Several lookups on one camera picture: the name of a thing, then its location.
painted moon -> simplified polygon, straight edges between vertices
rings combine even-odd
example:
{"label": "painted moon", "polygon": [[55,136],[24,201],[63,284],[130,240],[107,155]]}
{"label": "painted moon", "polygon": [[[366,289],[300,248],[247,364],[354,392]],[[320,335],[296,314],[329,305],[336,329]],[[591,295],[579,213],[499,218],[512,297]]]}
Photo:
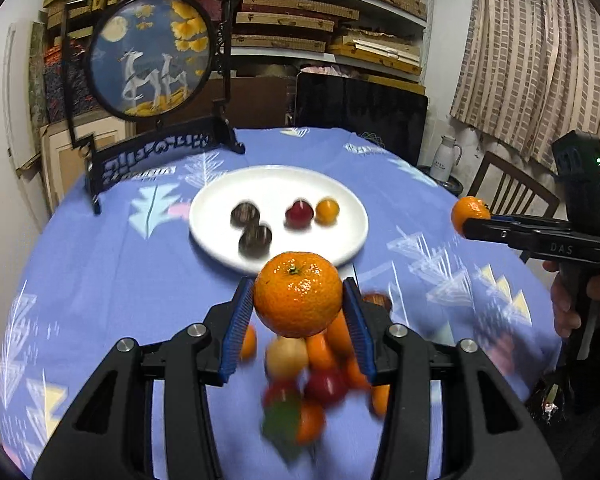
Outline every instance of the painted moon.
{"label": "painted moon", "polygon": [[100,35],[107,41],[112,43],[120,41],[126,34],[126,19],[123,16],[115,16],[111,18],[102,28]]}

white thermos jug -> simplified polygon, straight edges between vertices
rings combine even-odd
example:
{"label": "white thermos jug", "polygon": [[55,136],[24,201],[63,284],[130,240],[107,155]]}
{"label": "white thermos jug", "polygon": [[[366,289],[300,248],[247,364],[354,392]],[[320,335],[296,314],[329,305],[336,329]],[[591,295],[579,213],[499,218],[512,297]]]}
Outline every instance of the white thermos jug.
{"label": "white thermos jug", "polygon": [[[456,146],[460,149],[458,158],[456,158]],[[453,137],[442,136],[442,142],[438,146],[431,163],[429,176],[439,182],[446,182],[449,180],[452,168],[460,162],[461,156],[462,146]]]}

silver screw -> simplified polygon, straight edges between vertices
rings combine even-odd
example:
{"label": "silver screw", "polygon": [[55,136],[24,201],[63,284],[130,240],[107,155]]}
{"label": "silver screw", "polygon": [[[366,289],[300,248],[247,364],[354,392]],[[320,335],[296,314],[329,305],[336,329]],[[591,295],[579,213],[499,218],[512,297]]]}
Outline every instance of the silver screw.
{"label": "silver screw", "polygon": [[462,339],[460,342],[460,348],[468,354],[473,354],[478,351],[478,345],[473,339]]}
{"label": "silver screw", "polygon": [[409,333],[409,329],[400,323],[392,324],[389,327],[389,334],[394,337],[404,337]]}
{"label": "silver screw", "polygon": [[136,346],[134,340],[125,337],[116,343],[116,350],[118,350],[118,352],[129,352],[134,346]]}
{"label": "silver screw", "polygon": [[187,328],[187,334],[191,337],[202,337],[206,333],[206,326],[202,323],[195,323]]}

human hand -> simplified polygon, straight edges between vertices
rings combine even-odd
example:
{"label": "human hand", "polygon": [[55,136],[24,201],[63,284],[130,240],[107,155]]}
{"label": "human hand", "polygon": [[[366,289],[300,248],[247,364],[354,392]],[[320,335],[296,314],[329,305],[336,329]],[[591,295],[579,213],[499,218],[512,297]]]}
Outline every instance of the human hand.
{"label": "human hand", "polygon": [[[543,262],[544,270],[549,272],[558,271],[557,262]],[[554,306],[554,328],[560,337],[569,337],[572,330],[580,328],[582,320],[573,308],[573,299],[567,292],[558,273],[551,286],[551,302]],[[600,302],[600,275],[594,276],[587,283],[587,295],[594,301]]]}

blue tablecloth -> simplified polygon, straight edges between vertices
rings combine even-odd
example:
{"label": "blue tablecloth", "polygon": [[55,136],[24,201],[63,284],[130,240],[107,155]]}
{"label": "blue tablecloth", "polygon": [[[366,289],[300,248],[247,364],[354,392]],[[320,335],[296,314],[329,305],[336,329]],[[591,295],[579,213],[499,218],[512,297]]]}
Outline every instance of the blue tablecloth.
{"label": "blue tablecloth", "polygon": [[[450,222],[455,197],[413,166],[343,130],[242,130],[245,155],[227,150],[154,159],[101,196],[94,216],[82,186],[62,202],[14,295],[0,362],[4,447],[28,475],[59,418],[117,339],[166,340],[231,298],[239,275],[190,241],[189,203],[227,171],[287,164],[339,180],[365,205],[369,234],[354,259],[362,291],[393,301],[392,317],[425,338],[474,338],[520,397],[555,364],[547,290],[507,247],[459,238]],[[209,388],[211,419],[228,480],[368,480],[381,423],[365,395],[352,393],[328,413],[312,460],[287,468],[260,436],[262,360],[273,338],[253,316],[256,362],[224,388]],[[440,395],[433,393],[429,477],[440,464]],[[162,390],[154,403],[154,465],[166,477]]]}

